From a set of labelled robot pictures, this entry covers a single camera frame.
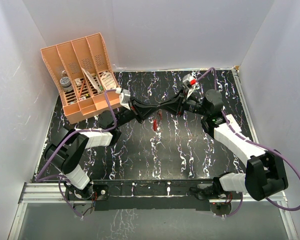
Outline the steel key holder red handle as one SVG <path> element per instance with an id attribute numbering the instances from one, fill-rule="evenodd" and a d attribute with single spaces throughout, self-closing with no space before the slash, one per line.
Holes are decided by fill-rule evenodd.
<path id="1" fill-rule="evenodd" d="M 162 110 L 158 110 L 157 113 L 155 114 L 155 118 L 153 120 L 153 130 L 156 132 L 158 129 L 158 125 L 159 123 L 162 121 L 163 119 L 163 114 L 162 114 Z"/>

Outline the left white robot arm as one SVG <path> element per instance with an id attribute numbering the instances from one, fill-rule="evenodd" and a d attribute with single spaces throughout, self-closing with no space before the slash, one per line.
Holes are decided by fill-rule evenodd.
<path id="1" fill-rule="evenodd" d="M 46 163 L 60 172 L 60 178 L 65 180 L 65 186 L 80 199 L 90 199 L 94 189 L 93 180 L 80 166 L 84 151 L 114 145 L 121 136 L 120 126 L 132 120 L 143 122 L 161 109 L 160 105 L 143 103 L 133 97 L 121 102 L 120 105 L 118 112 L 110 108 L 100 114 L 99 128 L 65 128 L 44 150 Z"/>

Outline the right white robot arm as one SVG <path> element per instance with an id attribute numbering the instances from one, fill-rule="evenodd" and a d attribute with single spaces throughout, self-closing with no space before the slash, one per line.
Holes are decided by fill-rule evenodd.
<path id="1" fill-rule="evenodd" d="M 201 125 L 206 134 L 227 147 L 245 166 L 245 173 L 226 172 L 213 178 L 213 184 L 203 193 L 223 199 L 230 192 L 249 194 L 260 201 L 288 188 L 288 178 L 283 159 L 241 133 L 241 128 L 232 117 L 223 112 L 222 94 L 208 90 L 202 100 L 186 97 L 179 92 L 161 103 L 160 109 L 181 115 L 191 112 L 202 116 Z"/>

